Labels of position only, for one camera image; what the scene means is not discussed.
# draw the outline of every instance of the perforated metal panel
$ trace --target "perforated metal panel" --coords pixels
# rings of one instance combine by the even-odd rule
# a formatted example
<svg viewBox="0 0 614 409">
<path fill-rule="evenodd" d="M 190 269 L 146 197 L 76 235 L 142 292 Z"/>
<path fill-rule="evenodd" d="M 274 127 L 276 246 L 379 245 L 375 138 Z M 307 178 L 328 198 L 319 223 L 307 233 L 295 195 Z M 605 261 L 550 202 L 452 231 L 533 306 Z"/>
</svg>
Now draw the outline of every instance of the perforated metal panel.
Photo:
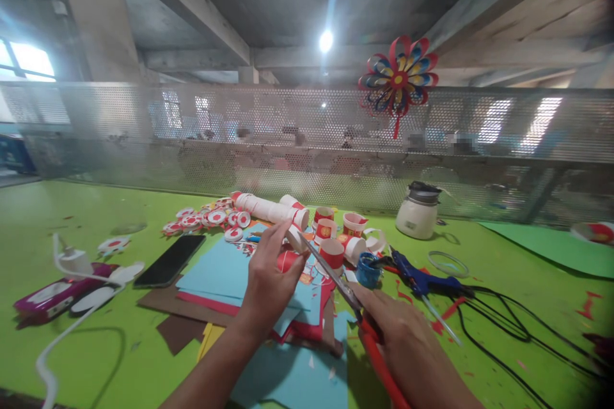
<svg viewBox="0 0 614 409">
<path fill-rule="evenodd" d="M 3 95 L 46 178 L 382 212 L 423 180 L 458 199 L 442 215 L 611 218 L 614 91 L 436 88 L 398 139 L 356 89 L 14 82 Z M 609 184 L 590 206 L 582 174 Z"/>
</svg>

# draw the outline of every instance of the paper pinwheel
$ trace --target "paper pinwheel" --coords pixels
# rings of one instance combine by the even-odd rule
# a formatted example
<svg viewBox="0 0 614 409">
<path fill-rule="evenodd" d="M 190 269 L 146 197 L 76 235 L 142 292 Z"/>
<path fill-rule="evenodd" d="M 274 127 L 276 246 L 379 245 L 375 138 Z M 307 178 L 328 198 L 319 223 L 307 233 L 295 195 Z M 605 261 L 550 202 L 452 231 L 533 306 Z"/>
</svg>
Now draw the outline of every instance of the paper pinwheel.
<svg viewBox="0 0 614 409">
<path fill-rule="evenodd" d="M 403 51 L 397 52 L 397 43 Z M 369 73 L 358 80 L 360 89 L 369 91 L 361 106 L 369 108 L 371 115 L 396 116 L 393 139 L 398 138 L 399 123 L 409 111 L 410 105 L 426 104 L 429 99 L 426 86 L 437 86 L 439 77 L 431 73 L 437 65 L 436 54 L 426 54 L 429 40 L 422 38 L 411 43 L 408 36 L 398 37 L 390 45 L 388 57 L 374 54 L 367 61 Z"/>
</svg>

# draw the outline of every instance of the red scissors handle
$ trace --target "red scissors handle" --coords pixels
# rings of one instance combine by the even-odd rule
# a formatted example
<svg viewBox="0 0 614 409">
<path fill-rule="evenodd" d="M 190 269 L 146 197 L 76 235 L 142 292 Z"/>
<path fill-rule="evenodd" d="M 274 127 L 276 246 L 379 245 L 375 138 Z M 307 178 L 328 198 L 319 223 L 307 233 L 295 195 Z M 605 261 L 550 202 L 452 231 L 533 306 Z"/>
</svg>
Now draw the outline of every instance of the red scissors handle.
<svg viewBox="0 0 614 409">
<path fill-rule="evenodd" d="M 395 409 L 411 409 L 403 393 L 397 386 L 397 383 L 390 374 L 388 370 L 388 366 L 386 365 L 386 361 L 384 361 L 384 357 L 379 351 L 377 344 L 381 344 L 381 338 L 379 334 L 373 329 L 373 326 L 369 324 L 369 322 L 363 318 L 363 320 L 359 324 L 360 329 L 364 332 L 362 335 L 363 346 L 365 347 L 366 352 L 371 358 L 371 364 L 373 365 L 373 369 L 375 373 L 379 377 L 379 379 L 384 384 L 384 388 L 388 392 L 390 399 L 392 400 L 393 406 Z"/>
</svg>

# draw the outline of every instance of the smartphone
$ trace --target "smartphone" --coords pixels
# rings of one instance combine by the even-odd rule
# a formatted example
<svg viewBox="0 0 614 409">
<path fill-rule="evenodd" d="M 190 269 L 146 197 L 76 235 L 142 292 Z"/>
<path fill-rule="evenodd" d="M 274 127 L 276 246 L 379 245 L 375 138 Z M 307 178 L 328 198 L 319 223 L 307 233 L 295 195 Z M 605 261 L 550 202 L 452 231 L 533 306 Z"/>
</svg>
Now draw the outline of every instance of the smartphone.
<svg viewBox="0 0 614 409">
<path fill-rule="evenodd" d="M 134 280 L 133 286 L 135 288 L 165 288 L 170 286 L 205 239 L 205 235 L 180 236 L 157 261 Z"/>
</svg>

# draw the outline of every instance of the green table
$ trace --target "green table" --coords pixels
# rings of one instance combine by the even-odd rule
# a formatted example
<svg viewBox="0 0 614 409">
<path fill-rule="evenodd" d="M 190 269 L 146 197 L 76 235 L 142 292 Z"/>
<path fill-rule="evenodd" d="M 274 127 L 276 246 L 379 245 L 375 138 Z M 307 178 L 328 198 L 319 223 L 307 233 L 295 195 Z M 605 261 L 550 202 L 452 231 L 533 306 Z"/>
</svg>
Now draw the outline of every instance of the green table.
<svg viewBox="0 0 614 409">
<path fill-rule="evenodd" d="M 36 374 L 35 360 L 73 322 L 64 314 L 41 327 L 15 329 L 14 301 L 60 278 L 52 262 L 53 232 L 59 231 L 71 245 L 94 255 L 98 244 L 109 238 L 110 230 L 119 223 L 118 214 L 126 204 L 132 209 L 142 208 L 148 227 L 132 235 L 128 249 L 114 256 L 112 262 L 129 265 L 142 260 L 149 264 L 173 242 L 161 237 L 162 226 L 179 209 L 200 207 L 209 201 L 200 196 L 55 181 L 1 189 L 0 356 L 3 365 L 0 387 L 44 397 L 45 389 Z M 441 275 L 428 262 L 428 251 L 453 254 L 469 266 L 471 276 L 477 279 L 470 277 L 468 284 L 483 284 L 518 299 L 587 350 L 591 345 L 581 333 L 607 334 L 611 330 L 607 320 L 611 318 L 613 306 L 612 282 L 564 272 L 474 222 L 450 220 L 449 225 L 437 227 L 436 238 L 417 241 L 399 233 L 391 216 L 368 217 L 369 225 L 383 229 L 390 243 L 417 267 L 425 266 Z M 341 222 L 341 213 L 336 220 Z M 450 235 L 460 244 L 455 244 Z M 201 252 L 218 238 L 220 235 L 209 238 Z M 394 275 L 384 276 L 383 289 L 397 296 Z M 594 321 L 575 312 L 582 308 L 586 291 L 603 296 L 595 299 Z M 401 292 L 409 294 L 404 286 Z M 155 329 L 166 315 L 136 307 L 137 299 L 143 294 L 128 287 L 52 352 L 48 365 L 59 380 L 58 403 L 76 408 L 156 407 L 194 366 L 198 343 L 192 342 L 172 357 Z M 451 304 L 447 298 L 431 296 L 431 299 L 441 313 Z M 416 305 L 426 311 L 420 302 Z M 515 341 L 468 308 L 463 311 L 470 332 L 537 389 L 550 405 L 577 407 L 594 391 L 594 382 L 537 345 Z M 521 319 L 546 343 L 587 364 L 535 321 L 526 315 Z M 451 343 L 445 333 L 439 340 L 485 407 L 537 407 L 506 372 L 462 334 L 457 314 L 448 323 L 460 335 L 464 346 Z M 374 374 L 356 339 L 356 331 L 351 330 L 349 336 L 350 407 L 388 407 L 384 391 L 374 383 Z"/>
</svg>

